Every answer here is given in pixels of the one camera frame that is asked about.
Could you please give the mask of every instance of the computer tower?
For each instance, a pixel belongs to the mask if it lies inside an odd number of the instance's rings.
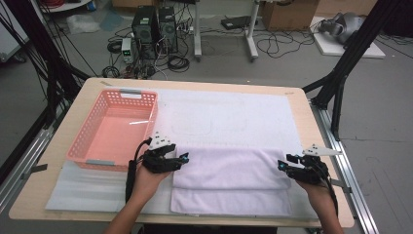
[[[164,38],[162,43],[164,53],[177,53],[178,41],[173,7],[163,7],[159,9],[159,27],[161,38]]]
[[[131,23],[137,51],[145,59],[155,59],[156,44],[161,39],[156,8],[154,6],[138,6]]]

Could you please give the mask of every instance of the folded towel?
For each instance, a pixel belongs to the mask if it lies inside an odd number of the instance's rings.
[[[173,175],[170,209],[191,215],[291,214],[290,179],[277,169],[278,149],[179,144],[190,162]]]

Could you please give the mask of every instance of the cardboard box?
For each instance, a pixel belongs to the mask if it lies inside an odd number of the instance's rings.
[[[319,0],[295,0],[289,3],[266,3],[262,21],[269,31],[307,30],[316,13]]]
[[[158,6],[158,0],[112,0],[116,8],[134,8],[137,6]]]
[[[353,12],[360,16],[368,16],[377,0],[320,0],[316,15],[334,17],[337,13]]]

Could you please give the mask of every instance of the black pole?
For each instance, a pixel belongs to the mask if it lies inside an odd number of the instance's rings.
[[[336,140],[340,140],[339,123],[346,79],[401,1],[378,0],[333,70],[327,76],[303,88],[304,92],[308,93],[321,87],[317,96],[312,98],[312,104],[320,109],[326,109],[335,97],[331,131]]]

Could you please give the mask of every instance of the desk leg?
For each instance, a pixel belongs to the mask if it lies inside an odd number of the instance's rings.
[[[254,6],[251,13],[251,22],[249,23],[249,30],[245,31],[246,42],[249,46],[249,51],[251,53],[251,61],[254,61],[258,58],[257,48],[255,47],[254,39],[252,34],[254,33],[255,21],[257,20],[258,9],[259,9],[259,0],[254,0]]]
[[[200,11],[199,0],[195,3],[195,28],[194,28],[194,55],[197,61],[201,60],[201,32],[200,32]]]

